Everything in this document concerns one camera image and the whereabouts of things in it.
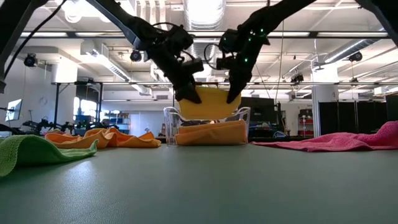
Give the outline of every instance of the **green microfiber cloth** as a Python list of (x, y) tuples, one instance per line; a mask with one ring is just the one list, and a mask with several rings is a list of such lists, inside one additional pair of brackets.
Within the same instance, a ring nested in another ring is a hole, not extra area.
[(15, 166), (59, 164), (92, 156), (98, 140), (88, 149), (59, 149), (38, 136), (11, 136), (0, 139), (0, 177), (8, 175)]

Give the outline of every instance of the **transparent bin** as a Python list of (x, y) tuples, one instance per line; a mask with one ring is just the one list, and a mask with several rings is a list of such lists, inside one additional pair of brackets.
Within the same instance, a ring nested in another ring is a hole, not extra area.
[(224, 123), (228, 121), (244, 120), (246, 123), (246, 137), (249, 132), (250, 122), (250, 108), (243, 107), (236, 110), (231, 116), (219, 120), (204, 120), (204, 119), (185, 119), (178, 109), (170, 106), (163, 109), (165, 124), (166, 124), (166, 142), (169, 146), (176, 146), (175, 135), (178, 134), (179, 127), (194, 126), (210, 123)]

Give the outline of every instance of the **pink cloth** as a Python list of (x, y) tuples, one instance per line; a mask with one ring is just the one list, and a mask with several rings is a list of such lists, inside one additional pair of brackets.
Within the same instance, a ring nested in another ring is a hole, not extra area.
[(333, 133), (291, 142), (254, 142), (260, 146), (307, 152), (345, 152), (398, 149), (398, 121), (389, 121), (376, 134)]

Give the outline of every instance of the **monitor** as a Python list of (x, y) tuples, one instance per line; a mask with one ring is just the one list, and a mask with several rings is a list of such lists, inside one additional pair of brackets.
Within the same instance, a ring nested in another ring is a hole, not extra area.
[(250, 121), (276, 124), (277, 113), (274, 105), (274, 99), (242, 97), (239, 107), (250, 107)]
[(16, 121), (19, 119), (22, 108), (22, 99), (8, 103), (6, 121)]

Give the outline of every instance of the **orange cloth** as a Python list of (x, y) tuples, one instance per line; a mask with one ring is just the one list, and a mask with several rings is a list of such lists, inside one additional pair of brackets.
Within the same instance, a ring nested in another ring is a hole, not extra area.
[(246, 124), (241, 121), (185, 126), (175, 140), (181, 146), (247, 144)]
[(69, 134), (49, 133), (45, 136), (46, 140), (60, 149), (86, 149), (96, 139), (98, 139), (97, 148), (105, 147), (159, 147), (161, 142), (155, 139), (152, 133), (146, 133), (140, 137), (120, 133), (116, 128), (110, 129), (91, 129), (86, 132), (84, 137), (71, 136)]

